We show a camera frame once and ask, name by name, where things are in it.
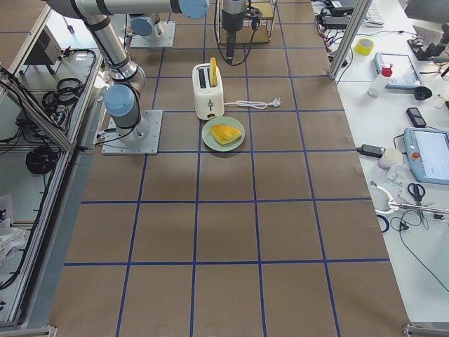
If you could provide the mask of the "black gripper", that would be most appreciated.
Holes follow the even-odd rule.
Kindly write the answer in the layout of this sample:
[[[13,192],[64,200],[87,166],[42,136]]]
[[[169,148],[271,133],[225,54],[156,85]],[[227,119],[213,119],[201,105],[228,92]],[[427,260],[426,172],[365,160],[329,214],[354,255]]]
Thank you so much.
[[[226,59],[234,59],[235,33],[243,27],[243,0],[222,2],[222,28],[227,32]]]

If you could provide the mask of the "rear silver robot arm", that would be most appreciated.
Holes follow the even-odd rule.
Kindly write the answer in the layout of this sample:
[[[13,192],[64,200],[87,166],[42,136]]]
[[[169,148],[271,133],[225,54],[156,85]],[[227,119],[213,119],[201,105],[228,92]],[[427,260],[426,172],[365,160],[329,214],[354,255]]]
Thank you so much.
[[[130,28],[135,35],[148,41],[158,41],[166,32],[158,13],[130,15]]]

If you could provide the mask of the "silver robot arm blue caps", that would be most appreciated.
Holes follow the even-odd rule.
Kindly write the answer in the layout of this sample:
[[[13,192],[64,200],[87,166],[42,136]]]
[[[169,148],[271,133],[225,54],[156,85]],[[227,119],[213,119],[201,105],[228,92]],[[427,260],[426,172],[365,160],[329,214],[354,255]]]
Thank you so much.
[[[145,86],[145,71],[133,62],[119,40],[110,17],[117,14],[178,13],[191,20],[204,17],[209,1],[48,1],[57,13],[80,19],[95,40],[114,85],[104,96],[118,139],[141,141],[147,137],[149,124],[140,111],[140,94]]]

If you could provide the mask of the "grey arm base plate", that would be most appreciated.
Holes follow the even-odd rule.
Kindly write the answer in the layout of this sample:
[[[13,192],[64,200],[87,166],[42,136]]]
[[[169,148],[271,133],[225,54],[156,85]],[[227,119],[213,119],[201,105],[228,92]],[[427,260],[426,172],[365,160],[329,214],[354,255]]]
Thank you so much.
[[[118,128],[106,133],[102,153],[104,155],[156,155],[163,119],[162,110],[142,110],[140,123],[132,130]]]

